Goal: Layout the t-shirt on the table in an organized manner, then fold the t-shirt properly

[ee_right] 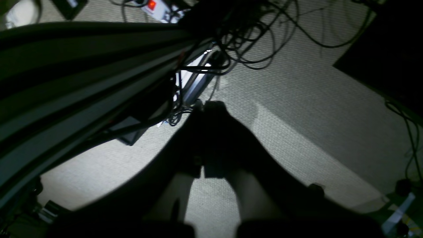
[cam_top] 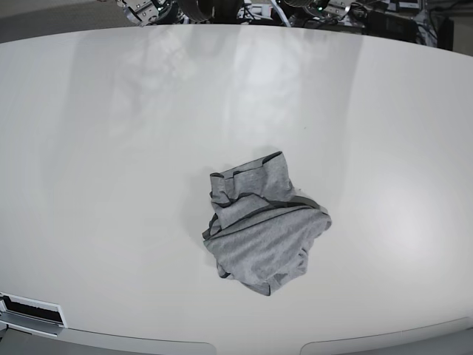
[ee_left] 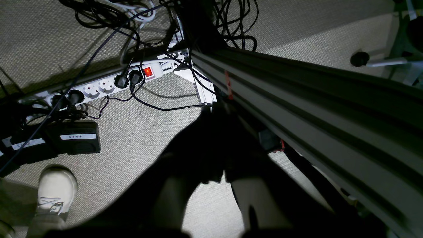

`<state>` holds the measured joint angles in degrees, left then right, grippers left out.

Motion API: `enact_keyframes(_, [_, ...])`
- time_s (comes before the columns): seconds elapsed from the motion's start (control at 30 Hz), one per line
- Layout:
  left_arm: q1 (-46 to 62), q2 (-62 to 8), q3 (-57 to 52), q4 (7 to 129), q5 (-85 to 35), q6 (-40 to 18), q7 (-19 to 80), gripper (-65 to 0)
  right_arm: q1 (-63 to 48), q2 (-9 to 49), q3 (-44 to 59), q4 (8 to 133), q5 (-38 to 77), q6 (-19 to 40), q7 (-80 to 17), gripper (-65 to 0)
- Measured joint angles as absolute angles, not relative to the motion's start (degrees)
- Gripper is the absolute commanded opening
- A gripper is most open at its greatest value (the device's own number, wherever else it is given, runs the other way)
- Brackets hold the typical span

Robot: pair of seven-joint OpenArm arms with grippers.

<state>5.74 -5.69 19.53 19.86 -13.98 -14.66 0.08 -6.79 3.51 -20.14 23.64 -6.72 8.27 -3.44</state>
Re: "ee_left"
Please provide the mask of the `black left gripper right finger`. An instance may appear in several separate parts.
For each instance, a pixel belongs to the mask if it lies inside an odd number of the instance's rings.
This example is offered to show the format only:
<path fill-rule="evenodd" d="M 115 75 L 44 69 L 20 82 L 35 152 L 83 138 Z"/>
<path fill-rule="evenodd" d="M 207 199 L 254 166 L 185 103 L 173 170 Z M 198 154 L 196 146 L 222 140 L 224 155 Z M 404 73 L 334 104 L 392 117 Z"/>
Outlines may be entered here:
<path fill-rule="evenodd" d="M 288 158 L 323 197 L 325 207 L 281 169 L 225 104 L 211 107 L 217 159 L 241 211 L 247 237 L 385 238 L 387 230 L 374 215 L 361 217 L 335 186 L 292 147 Z"/>

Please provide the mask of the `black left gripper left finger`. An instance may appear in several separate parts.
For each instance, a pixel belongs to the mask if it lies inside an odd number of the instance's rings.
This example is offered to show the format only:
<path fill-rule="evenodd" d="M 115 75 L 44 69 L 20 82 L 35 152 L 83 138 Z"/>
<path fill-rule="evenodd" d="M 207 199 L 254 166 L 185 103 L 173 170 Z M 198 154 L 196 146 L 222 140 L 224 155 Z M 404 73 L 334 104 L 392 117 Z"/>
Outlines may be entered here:
<path fill-rule="evenodd" d="M 216 135 L 210 109 L 179 132 L 159 158 L 103 212 L 66 231 L 69 238 L 140 238 L 179 233 L 185 209 L 202 182 L 219 180 L 222 161 L 200 132 Z"/>

